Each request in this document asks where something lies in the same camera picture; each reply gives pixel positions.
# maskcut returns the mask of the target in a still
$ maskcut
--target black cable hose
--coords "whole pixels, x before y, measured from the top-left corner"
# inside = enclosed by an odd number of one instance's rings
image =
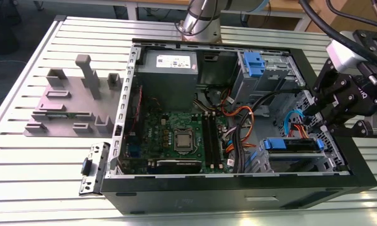
[[[328,6],[328,9],[338,16],[342,16],[348,19],[352,19],[352,20],[356,20],[358,22],[362,22],[365,24],[369,24],[369,25],[373,25],[377,27],[377,22],[373,21],[373,20],[369,20],[369,19],[365,19],[362,17],[358,17],[358,16],[353,16],[350,14],[346,14],[346,13],[342,13],[341,11],[338,11],[334,7],[333,7],[333,4],[332,4],[332,0],[325,0],[325,3],[326,3],[326,6]]]
[[[300,0],[300,5],[310,17],[312,21],[320,27],[320,29],[326,33],[326,35],[334,39],[338,43],[341,43],[346,48],[349,48],[356,54],[358,54],[368,62],[370,62],[374,66],[377,66],[377,56],[372,53],[366,48],[358,45],[354,41],[349,38],[342,36],[321,19],[321,17],[314,12],[313,8],[310,7],[308,0]]]
[[[201,33],[206,30],[206,28],[209,27],[209,25],[210,25],[212,22],[213,22],[213,19],[214,19],[214,15],[216,15],[217,10],[218,10],[218,0],[214,0],[214,10],[213,10],[212,18],[210,18],[208,24],[205,25],[205,27],[201,29],[201,31],[198,31],[197,33],[193,33],[193,34],[184,33],[184,32],[178,29],[177,24],[174,23],[174,27],[176,27],[178,33],[181,33],[184,36],[196,36],[197,34],[201,34]]]

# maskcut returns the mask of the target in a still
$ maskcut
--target slotted aluminum table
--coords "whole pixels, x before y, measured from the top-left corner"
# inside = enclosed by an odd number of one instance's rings
[[[329,39],[322,34],[222,27],[224,43],[301,48],[318,73]],[[101,138],[25,137],[50,67],[82,76],[89,54],[100,77],[124,75],[132,38],[178,40],[173,24],[68,17],[54,21],[0,107],[0,223],[30,225],[377,225],[377,188],[306,210],[122,216],[104,197],[78,197],[80,169]],[[377,178],[377,139],[354,139]]]

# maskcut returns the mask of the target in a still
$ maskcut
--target black cable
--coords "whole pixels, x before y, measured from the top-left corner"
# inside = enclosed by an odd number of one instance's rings
[[[260,26],[257,26],[256,28],[262,28],[264,25],[266,24],[266,22],[269,21],[269,18],[270,18],[270,11],[272,11],[272,10],[270,10],[270,3],[268,2],[268,12],[266,12],[266,15],[265,15],[265,17],[264,17],[264,22],[262,22],[262,24],[261,24]],[[242,20],[241,20],[241,16],[242,16],[242,13],[240,12],[240,23],[241,23],[241,26],[242,26],[242,27],[249,27],[248,24],[246,24],[246,21],[242,21]]]
[[[342,16],[348,19],[352,19],[352,20],[356,20],[358,22],[362,22],[365,24],[369,24],[369,25],[373,25],[377,27],[377,22],[373,21],[373,20],[369,20],[369,19],[365,19],[362,17],[358,17],[358,16],[354,16],[354,15],[350,15],[350,14],[346,14],[346,13],[342,13],[340,10],[337,10],[334,7],[333,7],[333,4],[332,4],[332,0],[325,0],[325,3],[326,3],[326,6],[328,6],[328,9],[338,16]]]
[[[342,36],[321,19],[321,17],[314,12],[310,7],[308,0],[300,0],[300,5],[308,14],[309,18],[314,22],[314,24],[320,27],[320,29],[326,33],[326,35],[334,39],[340,44],[342,44],[346,48],[349,48],[356,54],[358,54],[368,62],[370,62],[374,66],[377,66],[377,56],[372,53],[366,48],[358,45],[349,38]]]
[[[201,33],[206,30],[206,28],[209,27],[209,25],[210,25],[212,22],[213,22],[217,9],[218,9],[218,0],[214,0],[214,10],[213,10],[213,14],[212,14],[210,20],[209,20],[208,24],[205,25],[205,27],[201,29],[201,31],[198,31],[197,33],[193,33],[193,34],[184,33],[184,32],[178,29],[177,24],[174,23],[174,27],[176,27],[178,33],[181,33],[184,36],[196,36],[197,34],[201,34]]]
[[[266,22],[269,21],[269,18],[270,18],[270,3],[268,2],[268,13],[266,13],[266,16],[264,17],[264,22],[262,22],[262,24],[261,24],[258,27],[256,27],[256,28],[262,28],[264,25],[266,24]]]
[[[157,19],[158,22],[161,22],[161,21],[168,17],[170,11],[172,11],[172,10],[169,9],[169,11],[166,12],[164,18],[157,18],[157,16],[153,15],[153,14],[150,13],[150,11],[148,11],[145,8],[142,8],[142,9],[146,11],[146,13],[149,13],[149,14]]]

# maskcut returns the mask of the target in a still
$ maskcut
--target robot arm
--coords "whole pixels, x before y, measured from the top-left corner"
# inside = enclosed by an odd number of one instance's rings
[[[217,42],[221,39],[221,10],[261,10],[268,0],[192,0],[182,24],[176,25],[182,40]]]
[[[300,4],[333,38],[326,47],[329,59],[312,88],[316,92],[314,104],[304,111],[304,115],[317,112],[324,115],[324,120],[310,129],[328,130],[342,137],[377,138],[377,32],[356,30],[353,33],[333,34],[318,16],[309,11],[306,1],[300,0]],[[358,50],[362,56],[346,46]],[[344,123],[357,115],[364,116],[364,120],[346,128]]]

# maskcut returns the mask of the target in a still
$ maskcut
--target aluminum extrusion table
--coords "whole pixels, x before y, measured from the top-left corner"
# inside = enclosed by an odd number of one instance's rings
[[[304,49],[318,73],[329,39],[317,33],[221,28],[224,43]],[[82,76],[74,64],[89,54],[100,77],[124,75],[132,38],[178,40],[170,23],[68,17],[54,21],[0,107],[0,223],[30,225],[377,225],[377,188],[306,210],[122,216],[104,197],[78,197],[80,169],[101,138],[25,137],[50,67]],[[377,139],[354,139],[377,178]]]

